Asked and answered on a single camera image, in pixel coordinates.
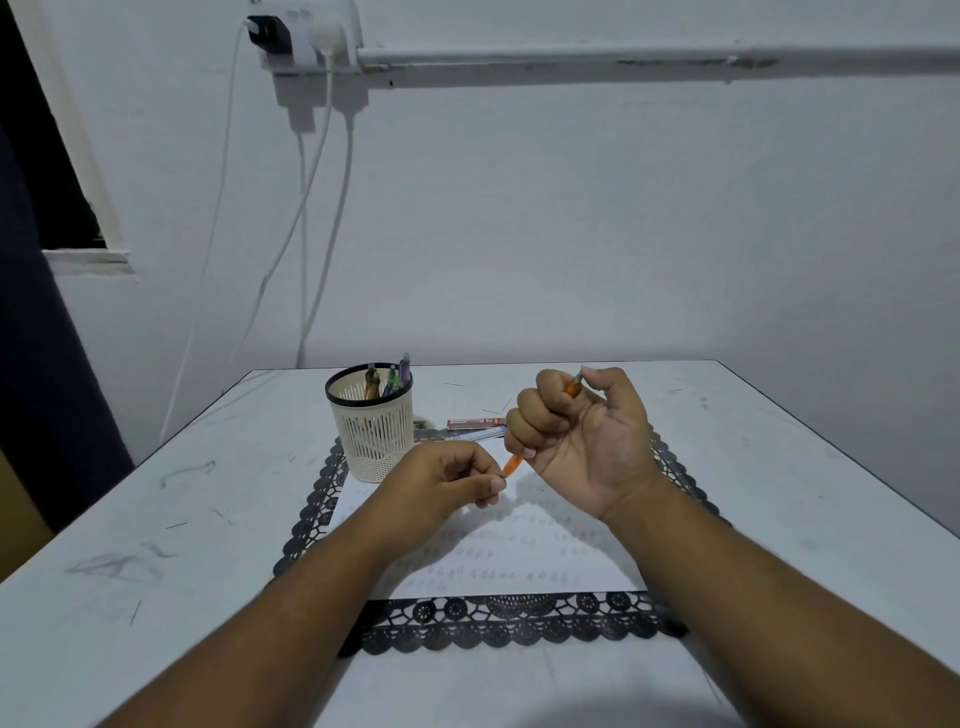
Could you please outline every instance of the dark window opening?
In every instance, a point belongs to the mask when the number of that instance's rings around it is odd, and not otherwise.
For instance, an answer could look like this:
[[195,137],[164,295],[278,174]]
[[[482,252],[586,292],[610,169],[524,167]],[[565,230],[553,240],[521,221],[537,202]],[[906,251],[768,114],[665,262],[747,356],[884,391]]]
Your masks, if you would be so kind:
[[105,248],[7,0],[0,0],[3,127],[34,208],[44,250]]

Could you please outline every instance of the sheet of paper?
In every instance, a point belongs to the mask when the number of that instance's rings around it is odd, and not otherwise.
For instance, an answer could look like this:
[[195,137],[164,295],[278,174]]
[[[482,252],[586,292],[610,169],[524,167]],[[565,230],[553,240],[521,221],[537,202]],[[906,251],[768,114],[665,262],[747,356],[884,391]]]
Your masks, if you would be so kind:
[[[503,440],[482,443],[501,465]],[[376,489],[347,476],[330,519],[342,523]],[[629,592],[645,589],[630,554],[600,521],[558,496],[524,463],[500,502],[455,513],[431,541],[395,563],[372,598]]]

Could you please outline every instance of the orange mechanical pencil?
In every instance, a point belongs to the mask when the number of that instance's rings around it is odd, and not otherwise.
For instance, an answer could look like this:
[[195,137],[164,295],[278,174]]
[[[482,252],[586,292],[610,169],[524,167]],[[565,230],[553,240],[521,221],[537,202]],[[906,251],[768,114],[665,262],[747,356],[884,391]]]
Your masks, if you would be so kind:
[[[573,378],[569,384],[564,388],[564,392],[569,394],[571,397],[576,397],[580,394],[580,391],[584,388],[584,385],[581,383],[584,379],[584,373],[578,372],[577,376]],[[514,471],[520,467],[520,464],[523,462],[523,458],[519,455],[512,455],[510,460],[507,461],[507,464],[503,466],[503,476],[510,477],[514,474]]]

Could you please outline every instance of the white plastic pen cup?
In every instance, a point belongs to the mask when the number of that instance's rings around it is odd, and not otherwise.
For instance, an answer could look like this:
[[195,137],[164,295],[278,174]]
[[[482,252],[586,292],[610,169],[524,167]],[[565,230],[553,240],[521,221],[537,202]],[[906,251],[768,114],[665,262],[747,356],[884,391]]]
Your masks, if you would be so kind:
[[[396,364],[378,361],[374,366],[385,383]],[[350,472],[365,483],[379,483],[414,446],[414,378],[411,373],[395,392],[367,400],[368,367],[344,369],[327,381],[325,390]]]

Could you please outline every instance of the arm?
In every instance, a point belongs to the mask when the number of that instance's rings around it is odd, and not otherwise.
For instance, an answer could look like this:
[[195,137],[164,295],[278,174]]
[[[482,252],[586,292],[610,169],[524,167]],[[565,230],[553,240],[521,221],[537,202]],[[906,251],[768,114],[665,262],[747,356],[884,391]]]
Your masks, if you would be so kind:
[[101,725],[303,724],[384,570],[464,505],[495,504],[499,475],[475,443],[417,446],[339,528]]
[[564,394],[541,372],[507,448],[602,520],[683,618],[750,713],[772,725],[960,725],[960,677],[714,518],[660,474],[646,410],[618,369]]

